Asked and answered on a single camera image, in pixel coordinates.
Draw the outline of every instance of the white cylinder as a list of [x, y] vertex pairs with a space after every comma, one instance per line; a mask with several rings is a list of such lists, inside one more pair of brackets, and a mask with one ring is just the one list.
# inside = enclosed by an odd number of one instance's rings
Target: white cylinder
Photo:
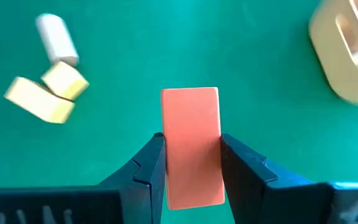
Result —
[[62, 18], [42, 14], [35, 23], [51, 63], [62, 61], [71, 66], [78, 63], [77, 51]]

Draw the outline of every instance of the foam block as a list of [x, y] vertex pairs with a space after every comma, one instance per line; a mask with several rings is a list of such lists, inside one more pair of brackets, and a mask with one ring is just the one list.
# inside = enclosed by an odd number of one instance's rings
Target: foam block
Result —
[[42, 14], [35, 21], [51, 63], [64, 61], [72, 66], [78, 63], [78, 54], [62, 18]]
[[224, 203], [218, 89], [163, 90], [162, 118], [169, 209]]
[[74, 103], [61, 99], [26, 78], [16, 77], [5, 98], [51, 123], [64, 123], [74, 108]]
[[56, 63], [41, 79], [54, 94], [68, 100], [74, 100], [89, 85], [75, 68], [65, 62]]

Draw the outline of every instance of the pink block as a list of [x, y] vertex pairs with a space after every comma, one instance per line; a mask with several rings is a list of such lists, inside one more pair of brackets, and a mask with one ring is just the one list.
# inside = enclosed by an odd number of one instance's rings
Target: pink block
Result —
[[171, 210], [224, 203], [217, 88], [162, 91]]

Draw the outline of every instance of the wooden toy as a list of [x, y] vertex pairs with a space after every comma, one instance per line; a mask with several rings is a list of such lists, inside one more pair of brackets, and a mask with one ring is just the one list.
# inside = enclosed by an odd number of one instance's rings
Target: wooden toy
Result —
[[41, 79], [54, 94], [68, 100], [74, 100], [89, 85], [75, 68], [65, 62], [57, 62]]
[[74, 103], [61, 99], [39, 84], [22, 77], [15, 78], [5, 98], [51, 123], [64, 123], [74, 108]]
[[217, 88], [162, 91], [169, 209], [224, 203]]
[[358, 3], [326, 0], [310, 20], [310, 37], [328, 82], [346, 101], [358, 104]]
[[35, 23], [52, 64], [63, 61], [74, 66], [78, 63], [77, 51], [62, 18], [42, 14]]

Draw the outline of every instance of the cylinder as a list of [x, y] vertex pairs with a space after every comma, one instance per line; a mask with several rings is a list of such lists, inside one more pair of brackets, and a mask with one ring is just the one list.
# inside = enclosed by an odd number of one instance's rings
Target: cylinder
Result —
[[62, 18], [42, 14], [35, 23], [51, 63], [62, 61], [71, 66], [78, 63], [77, 51]]

